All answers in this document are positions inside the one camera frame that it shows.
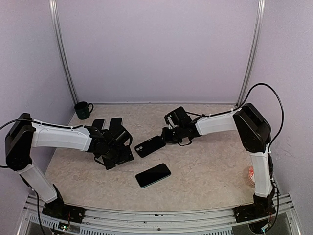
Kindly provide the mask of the black phone case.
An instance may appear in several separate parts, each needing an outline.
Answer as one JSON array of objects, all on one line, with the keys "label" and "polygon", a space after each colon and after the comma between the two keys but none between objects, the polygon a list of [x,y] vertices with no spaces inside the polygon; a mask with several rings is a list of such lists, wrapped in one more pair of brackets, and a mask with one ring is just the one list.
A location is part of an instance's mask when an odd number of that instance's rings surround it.
[{"label": "black phone case", "polygon": [[134,147],[135,152],[141,157],[147,157],[166,145],[161,136],[154,136]]}]

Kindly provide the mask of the light blue phone case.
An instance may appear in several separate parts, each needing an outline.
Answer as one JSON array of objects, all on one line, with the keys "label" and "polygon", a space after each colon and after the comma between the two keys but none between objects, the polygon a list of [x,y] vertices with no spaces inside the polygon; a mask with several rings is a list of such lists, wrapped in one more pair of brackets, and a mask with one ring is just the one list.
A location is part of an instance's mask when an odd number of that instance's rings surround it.
[{"label": "light blue phone case", "polygon": [[113,132],[114,130],[118,130],[122,126],[123,118],[122,117],[113,117],[110,120],[109,130]]}]

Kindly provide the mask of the black smartphone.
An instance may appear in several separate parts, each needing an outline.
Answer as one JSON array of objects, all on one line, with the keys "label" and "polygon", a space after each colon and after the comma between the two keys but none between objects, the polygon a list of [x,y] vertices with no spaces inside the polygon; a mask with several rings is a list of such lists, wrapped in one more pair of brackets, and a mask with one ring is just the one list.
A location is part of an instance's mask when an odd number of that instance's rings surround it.
[{"label": "black smartphone", "polygon": [[140,187],[145,188],[169,176],[171,176],[171,171],[166,164],[161,163],[139,174],[136,174],[135,178]]}]

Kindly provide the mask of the lavender phone case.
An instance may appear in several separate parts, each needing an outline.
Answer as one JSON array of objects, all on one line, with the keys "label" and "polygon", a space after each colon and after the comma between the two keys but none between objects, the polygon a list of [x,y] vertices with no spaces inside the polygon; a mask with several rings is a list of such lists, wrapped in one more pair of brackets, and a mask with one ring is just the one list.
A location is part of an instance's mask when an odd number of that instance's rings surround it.
[{"label": "lavender phone case", "polygon": [[103,126],[105,124],[105,120],[104,119],[95,119],[92,123],[92,127],[97,128],[99,131],[102,130]]}]

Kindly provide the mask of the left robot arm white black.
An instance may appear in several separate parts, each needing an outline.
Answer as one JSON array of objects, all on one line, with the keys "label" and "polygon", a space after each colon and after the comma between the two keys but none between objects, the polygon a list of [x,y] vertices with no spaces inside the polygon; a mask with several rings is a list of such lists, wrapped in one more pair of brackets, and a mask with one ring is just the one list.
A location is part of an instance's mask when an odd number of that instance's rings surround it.
[{"label": "left robot arm white black", "polygon": [[133,138],[121,123],[103,129],[105,120],[95,119],[91,126],[64,126],[32,119],[23,113],[12,120],[5,137],[5,161],[9,169],[34,189],[57,217],[68,214],[58,189],[50,183],[30,157],[32,148],[53,147],[92,153],[94,160],[110,170],[134,159],[130,146]]}]

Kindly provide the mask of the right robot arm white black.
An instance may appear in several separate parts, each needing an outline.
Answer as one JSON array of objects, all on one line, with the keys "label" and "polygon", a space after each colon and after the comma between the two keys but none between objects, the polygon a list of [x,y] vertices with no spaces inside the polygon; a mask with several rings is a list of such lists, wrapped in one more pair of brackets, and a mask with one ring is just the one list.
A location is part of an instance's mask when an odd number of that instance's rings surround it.
[{"label": "right robot arm white black", "polygon": [[163,141],[166,144],[180,144],[184,138],[192,141],[212,133],[237,131],[254,169],[255,193],[250,213],[254,217],[261,217],[269,210],[275,192],[269,123],[251,103],[218,114],[197,115],[195,119],[190,116],[191,113],[183,107],[168,113],[164,117],[167,127],[161,133]]}]

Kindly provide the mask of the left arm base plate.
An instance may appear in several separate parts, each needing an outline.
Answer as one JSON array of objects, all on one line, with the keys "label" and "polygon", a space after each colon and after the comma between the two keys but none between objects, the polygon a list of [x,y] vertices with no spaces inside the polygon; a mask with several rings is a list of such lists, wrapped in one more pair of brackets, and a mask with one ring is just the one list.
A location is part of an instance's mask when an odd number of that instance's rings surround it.
[{"label": "left arm base plate", "polygon": [[85,208],[65,204],[62,200],[54,200],[45,203],[42,210],[43,215],[81,224],[85,215]]}]

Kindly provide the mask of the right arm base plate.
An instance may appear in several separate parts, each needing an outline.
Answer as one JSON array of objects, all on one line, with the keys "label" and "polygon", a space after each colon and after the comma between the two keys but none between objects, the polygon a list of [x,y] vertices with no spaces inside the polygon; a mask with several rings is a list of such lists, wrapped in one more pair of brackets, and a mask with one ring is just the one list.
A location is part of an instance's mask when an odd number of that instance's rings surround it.
[{"label": "right arm base plate", "polygon": [[267,205],[264,203],[252,203],[237,206],[233,209],[233,212],[236,222],[241,223],[270,216],[270,214],[276,213],[276,209],[273,202],[270,202]]}]

